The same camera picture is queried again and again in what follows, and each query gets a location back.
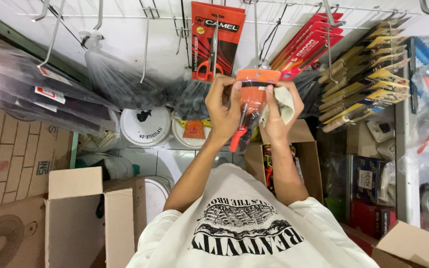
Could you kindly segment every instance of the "white wall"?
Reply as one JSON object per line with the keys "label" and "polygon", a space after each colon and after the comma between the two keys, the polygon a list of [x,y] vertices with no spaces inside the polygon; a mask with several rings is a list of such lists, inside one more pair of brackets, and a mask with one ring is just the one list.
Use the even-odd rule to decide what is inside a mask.
{"label": "white wall", "polygon": [[[261,1],[257,4],[259,49],[261,49],[275,22],[281,16],[285,6],[285,1],[283,0]],[[297,4],[287,8],[282,25],[277,31],[267,56],[268,59],[282,49],[287,41],[318,9],[317,7],[309,6],[309,4],[317,4],[319,1],[289,1],[289,3]],[[161,18],[150,20],[147,75],[161,84],[166,84],[179,76],[183,68],[187,66],[183,40],[180,53],[175,55],[179,38],[176,36],[172,17],[173,15],[177,18],[181,17],[181,2],[180,0],[155,0],[155,2]],[[61,0],[51,0],[51,4],[56,8],[60,6],[60,3]],[[144,0],[144,3],[146,6],[153,6],[152,0]],[[223,4],[223,0],[214,0],[214,3]],[[332,6],[337,3],[341,6],[338,12],[345,14],[343,20],[347,24],[343,27],[343,34],[346,37],[334,47],[334,54],[355,42],[368,28],[375,24],[375,21],[390,15],[387,12],[360,9],[407,9],[409,12],[421,13],[418,0],[337,0],[330,2]],[[254,66],[253,5],[243,3],[242,0],[226,0],[226,5],[244,8],[247,13],[235,59],[234,71],[236,72],[239,69]],[[191,23],[191,1],[185,0],[184,7],[185,15],[188,16]],[[37,15],[41,8],[42,2],[40,0],[0,0],[0,20],[42,46],[47,46],[51,39],[56,19],[55,16],[48,15],[39,22],[31,22],[31,17]],[[98,0],[67,0],[63,14],[64,24],[69,30],[64,28],[63,25],[59,27],[54,50],[73,60],[75,63],[72,65],[85,72],[83,67],[85,65],[85,50],[69,31],[76,36],[78,36],[79,31],[92,31],[92,28],[97,23]],[[408,16],[412,18],[405,24],[407,27],[405,34],[429,35],[429,16],[422,13],[421,15],[411,14]],[[103,50],[134,64],[141,72],[146,23],[147,19],[141,10],[139,1],[105,0],[104,22],[99,29],[99,32],[105,37],[105,40],[102,41]],[[177,20],[177,23],[178,26],[182,25],[180,19]],[[191,48],[191,37],[188,41]]]}

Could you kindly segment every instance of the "person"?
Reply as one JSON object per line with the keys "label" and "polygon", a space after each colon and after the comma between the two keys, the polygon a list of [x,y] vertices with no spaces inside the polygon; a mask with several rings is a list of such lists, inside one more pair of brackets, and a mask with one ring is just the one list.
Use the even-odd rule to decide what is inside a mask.
{"label": "person", "polygon": [[[289,90],[299,115],[304,105],[294,83],[278,86]],[[378,267],[332,213],[309,197],[287,140],[297,116],[284,124],[273,90],[266,88],[265,132],[276,162],[276,196],[233,164],[211,169],[241,118],[241,82],[217,74],[205,100],[212,130],[164,211],[141,234],[127,268]]]}

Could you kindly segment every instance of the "white bucket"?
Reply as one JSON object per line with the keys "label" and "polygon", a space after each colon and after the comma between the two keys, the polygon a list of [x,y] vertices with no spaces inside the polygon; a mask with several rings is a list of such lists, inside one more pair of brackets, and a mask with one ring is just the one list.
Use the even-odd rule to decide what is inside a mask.
{"label": "white bucket", "polygon": [[[138,118],[142,113],[150,113],[146,120]],[[123,110],[120,118],[122,133],[131,143],[141,147],[155,146],[165,140],[170,133],[170,114],[165,107],[150,110]]]}
{"label": "white bucket", "polygon": [[125,179],[134,176],[134,166],[124,157],[116,157],[105,154],[90,154],[77,157],[85,162],[86,165],[92,166],[93,164],[105,160],[104,164],[109,172],[110,179]]}
{"label": "white bucket", "polygon": [[[203,130],[205,131],[205,137],[208,138],[208,134],[211,131],[210,127],[204,127]],[[175,138],[183,145],[190,149],[199,150],[201,149],[201,146],[205,144],[206,140],[200,140],[200,139],[188,139],[183,137],[184,128],[176,122],[176,120],[172,121],[172,131]]]}
{"label": "white bucket", "polygon": [[145,200],[147,204],[147,224],[163,212],[166,199],[173,187],[173,180],[159,176],[145,177]]}
{"label": "white bucket", "polygon": [[79,134],[78,151],[103,153],[110,149],[124,149],[131,144],[120,131],[120,113],[113,110],[110,110],[109,113],[111,119],[115,121],[115,130],[104,128],[100,134],[103,138]]}

